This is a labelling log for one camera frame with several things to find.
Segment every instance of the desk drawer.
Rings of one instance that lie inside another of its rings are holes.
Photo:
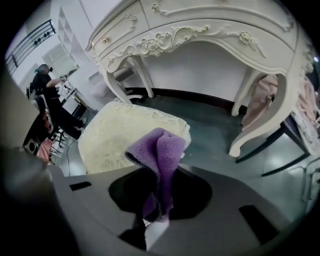
[[[296,47],[297,25],[287,9],[272,0],[140,0],[151,29],[174,22],[220,19],[249,24]]]
[[[107,55],[126,41],[149,30],[146,16],[139,1],[135,2],[108,25],[92,40],[96,55],[100,58]]]
[[[102,58],[114,72],[129,56],[159,56],[188,42],[221,46],[243,63],[267,74],[286,74],[293,51],[272,34],[247,24],[222,19],[194,19],[164,25],[124,43]]]

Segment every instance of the curved desk leg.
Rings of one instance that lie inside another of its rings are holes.
[[[247,66],[243,81],[235,96],[234,105],[231,110],[232,116],[236,117],[239,114],[239,108],[241,107],[243,99],[248,95],[253,82],[260,73],[260,71]]]
[[[102,69],[100,73],[103,76],[103,79],[107,86],[110,88],[110,90],[117,96],[122,102],[131,104],[130,99],[125,94],[125,92],[120,88],[120,86],[117,84],[117,81],[115,79],[115,76],[113,73],[109,73],[106,70]]]
[[[283,75],[278,76],[278,89],[273,103],[258,120],[235,138],[230,147],[230,156],[239,157],[240,147],[245,142],[277,128],[290,115],[298,99],[299,75],[295,78],[295,81],[287,81]]]
[[[304,82],[305,71],[312,67],[312,49],[304,30],[297,27],[297,43],[289,70],[278,75],[275,99],[267,111],[247,129],[241,132],[230,147],[229,155],[238,157],[240,147],[248,140],[275,129],[294,109],[298,99],[300,83]]]
[[[138,71],[141,77],[142,83],[146,88],[146,91],[148,92],[148,96],[152,98],[154,96],[154,93],[151,89],[153,87],[153,83],[150,79],[150,75],[148,73],[147,67],[143,63],[141,56],[131,56],[131,59],[135,69]]]

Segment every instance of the cream fabric cushion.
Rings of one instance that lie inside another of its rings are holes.
[[[78,148],[88,174],[112,171],[133,164],[125,157],[132,143],[161,127],[191,143],[190,126],[159,110],[111,101],[98,112],[81,135]]]

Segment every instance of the white wall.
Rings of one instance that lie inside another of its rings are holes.
[[[206,94],[234,101],[246,65],[221,47],[205,42],[183,45],[171,53],[145,58],[155,88]],[[126,87],[140,87],[135,73]]]
[[[50,36],[47,40],[42,42],[39,46],[37,46],[17,67],[15,72],[12,75],[13,80],[17,85],[19,85],[28,75],[30,68],[34,64],[44,64],[45,61],[43,57],[50,51],[52,48],[60,45],[60,41],[58,39],[58,34],[54,34]]]
[[[67,75],[71,70],[76,69],[74,61],[68,57],[62,45],[58,45],[49,51],[43,60],[48,66],[53,68],[52,73],[56,77]]]
[[[94,29],[119,0],[80,0],[84,12]]]
[[[50,8],[51,0],[43,1],[43,3],[29,16],[25,21],[27,34],[50,19]]]

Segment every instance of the floor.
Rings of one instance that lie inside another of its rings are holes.
[[[294,160],[302,151],[286,135],[258,155],[236,164],[235,159],[228,155],[229,147],[241,131],[242,116],[231,116],[223,108],[205,103],[182,100],[173,97],[155,96],[144,102],[135,104],[158,109],[184,119],[190,125],[192,142],[185,151],[181,163],[205,169],[214,173],[236,178],[261,196],[274,204],[289,220],[301,216],[306,210],[302,201],[304,174],[301,166],[306,166],[312,158],[280,173],[262,178],[261,174],[276,169]],[[87,124],[95,113],[86,110]],[[241,148],[244,155],[261,144],[268,135],[248,141]],[[65,142],[63,153],[56,159],[65,176],[86,174],[78,142],[69,138]]]

